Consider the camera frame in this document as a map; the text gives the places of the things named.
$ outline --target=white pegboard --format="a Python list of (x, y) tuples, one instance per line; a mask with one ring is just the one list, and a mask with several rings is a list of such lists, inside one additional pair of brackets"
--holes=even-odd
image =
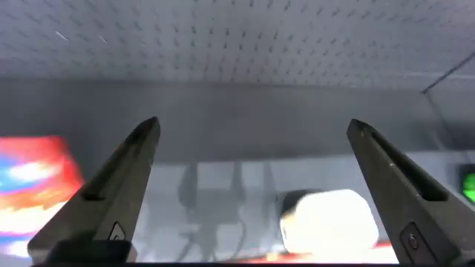
[(474, 11), (471, 0), (0, 0), (0, 76), (423, 90), (475, 48)]

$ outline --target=red object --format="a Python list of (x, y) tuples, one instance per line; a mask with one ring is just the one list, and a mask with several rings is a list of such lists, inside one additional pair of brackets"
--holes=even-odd
[(41, 162), (46, 166), (59, 166), (56, 175), (39, 181), (32, 188), (13, 191), (0, 196), (0, 210), (21, 209), (42, 205), (49, 208), (58, 202), (68, 201), (82, 185), (82, 176), (68, 153), (65, 142), (56, 136), (0, 139), (0, 153), (21, 162)]

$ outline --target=gray wall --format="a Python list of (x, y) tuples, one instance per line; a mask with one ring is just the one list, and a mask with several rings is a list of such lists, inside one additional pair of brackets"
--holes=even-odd
[(471, 127), (459, 105), (470, 103), (465, 93), (429, 99), (404, 91), (48, 80), (0, 86), (0, 135), (63, 136), (86, 179), (137, 123), (159, 117), (162, 138), (134, 238), (145, 261), (281, 250), (275, 196), (299, 188), (353, 189), (387, 238), (346, 138), (352, 118), (375, 126), (450, 189), (457, 165), (468, 162), (468, 153), (453, 150), (473, 147), (470, 134), (454, 135), (461, 130), (454, 125)]

